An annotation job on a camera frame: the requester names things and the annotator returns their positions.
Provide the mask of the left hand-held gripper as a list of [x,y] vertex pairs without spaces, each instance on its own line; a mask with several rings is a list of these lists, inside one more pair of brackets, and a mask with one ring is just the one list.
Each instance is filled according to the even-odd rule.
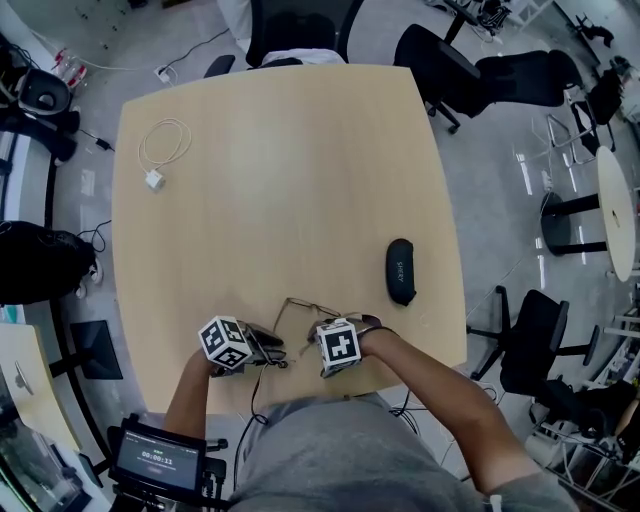
[[247,365],[289,366],[279,336],[232,316],[214,317],[198,331],[198,338],[207,359],[216,366],[213,377],[242,374]]

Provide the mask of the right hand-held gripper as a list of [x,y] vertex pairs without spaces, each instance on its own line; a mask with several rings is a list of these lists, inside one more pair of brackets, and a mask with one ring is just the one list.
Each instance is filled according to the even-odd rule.
[[357,365],[362,360],[359,337],[367,330],[380,327],[381,321],[373,315],[351,314],[315,322],[307,334],[309,345],[320,352],[320,376],[330,378],[340,371]]

